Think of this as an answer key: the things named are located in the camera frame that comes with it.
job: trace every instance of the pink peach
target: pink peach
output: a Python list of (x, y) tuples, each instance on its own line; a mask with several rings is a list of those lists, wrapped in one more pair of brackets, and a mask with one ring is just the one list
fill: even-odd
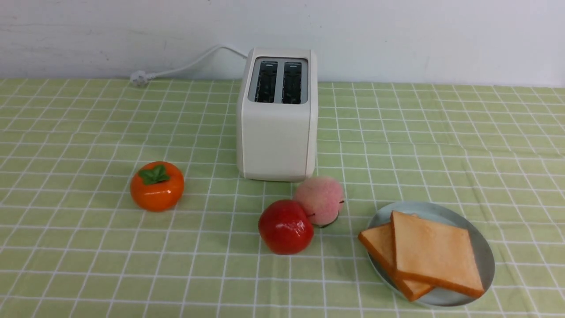
[(303, 206), (313, 225), (326, 227), (337, 219), (344, 204), (344, 191), (337, 180), (317, 176), (302, 182), (293, 199)]

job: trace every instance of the red apple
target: red apple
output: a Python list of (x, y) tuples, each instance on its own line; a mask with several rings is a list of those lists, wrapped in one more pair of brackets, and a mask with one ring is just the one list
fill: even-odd
[(279, 200), (269, 205), (259, 218), (259, 234), (267, 247), (278, 255), (303, 251), (314, 237), (314, 227), (306, 212), (294, 200)]

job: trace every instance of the toaster slot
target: toaster slot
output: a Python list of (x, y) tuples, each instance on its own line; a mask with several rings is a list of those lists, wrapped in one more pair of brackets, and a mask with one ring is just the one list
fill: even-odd
[(278, 66), (279, 63), (274, 61), (261, 61), (259, 64), (255, 102), (273, 103), (275, 101)]
[(282, 80), (282, 103), (300, 104), (302, 99), (302, 63), (285, 62)]

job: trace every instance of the green leaf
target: green leaf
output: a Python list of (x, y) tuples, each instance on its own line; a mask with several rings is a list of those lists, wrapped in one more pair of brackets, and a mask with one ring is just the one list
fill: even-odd
[(146, 186), (171, 179), (167, 174), (165, 165), (157, 165), (152, 169), (142, 169), (139, 171), (139, 176), (143, 179), (143, 183)]
[(161, 177), (162, 175), (165, 175), (165, 172), (167, 172), (167, 169), (165, 169), (164, 165), (158, 165), (155, 166), (155, 168), (153, 168), (153, 173), (157, 178)]

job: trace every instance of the white wall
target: white wall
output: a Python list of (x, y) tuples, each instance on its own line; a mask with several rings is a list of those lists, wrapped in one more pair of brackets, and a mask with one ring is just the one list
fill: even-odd
[(313, 49), (320, 80), (565, 86), (564, 0), (0, 1), (0, 77), (162, 71), (219, 43)]

